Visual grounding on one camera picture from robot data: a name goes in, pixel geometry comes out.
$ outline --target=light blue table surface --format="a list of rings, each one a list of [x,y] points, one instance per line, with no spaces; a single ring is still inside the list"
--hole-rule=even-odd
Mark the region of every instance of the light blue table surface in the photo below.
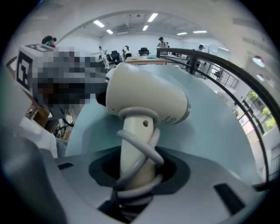
[[[138,66],[181,87],[191,104],[189,117],[173,126],[158,125],[158,146],[213,160],[252,185],[260,181],[248,139],[226,103],[203,82],[170,65]],[[123,122],[109,115],[95,95],[81,110],[72,130],[66,156],[121,145],[116,133]]]

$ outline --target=green tree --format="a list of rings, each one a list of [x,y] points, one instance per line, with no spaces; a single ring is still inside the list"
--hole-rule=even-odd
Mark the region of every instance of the green tree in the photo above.
[[[254,101],[254,100],[256,100],[259,96],[258,96],[253,90],[251,90],[251,91],[248,93],[247,97],[248,97],[251,101]]]
[[[275,121],[274,117],[272,117],[266,121],[266,127],[269,130],[272,129],[275,125],[276,125],[276,121]]]
[[[271,112],[270,112],[270,110],[267,108],[267,107],[265,107],[263,110],[262,110],[262,114],[264,114],[264,115],[270,115],[271,114]]]

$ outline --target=white ceiling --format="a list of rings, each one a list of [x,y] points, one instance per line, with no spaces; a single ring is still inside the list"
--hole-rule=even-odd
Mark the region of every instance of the white ceiling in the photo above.
[[[152,14],[152,11],[141,11],[141,13],[131,14],[120,13],[118,15],[99,19],[99,21],[105,25],[103,28],[100,28],[94,23],[90,23],[82,29],[85,29],[85,31],[96,37],[110,35],[106,32],[107,29],[113,31],[113,35],[117,35],[118,32],[129,31],[130,33],[145,32],[150,34],[174,36],[177,38],[192,37],[193,35],[196,37],[198,35],[210,37],[208,33],[193,34],[193,31],[201,30],[201,28],[189,21],[183,21],[182,19],[175,18],[167,14],[160,13],[152,22],[147,22]],[[149,25],[149,27],[146,31],[143,31],[143,27],[145,25]],[[177,33],[180,32],[187,32],[188,34],[178,36]]]

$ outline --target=screw hole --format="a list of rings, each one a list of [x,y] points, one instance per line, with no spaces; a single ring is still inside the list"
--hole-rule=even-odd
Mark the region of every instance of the screw hole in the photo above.
[[[143,121],[143,125],[144,125],[145,127],[148,127],[148,121]]]

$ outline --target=circular opening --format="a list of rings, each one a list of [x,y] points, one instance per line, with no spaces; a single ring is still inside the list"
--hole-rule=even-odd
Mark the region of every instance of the circular opening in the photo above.
[[[262,74],[257,74],[258,79],[260,79],[262,82],[264,81],[264,77]]]
[[[148,121],[143,121],[143,125],[144,125],[145,127],[148,127]]]
[[[253,57],[253,62],[255,62],[258,66],[260,66],[262,68],[265,67],[264,61],[260,56]]]

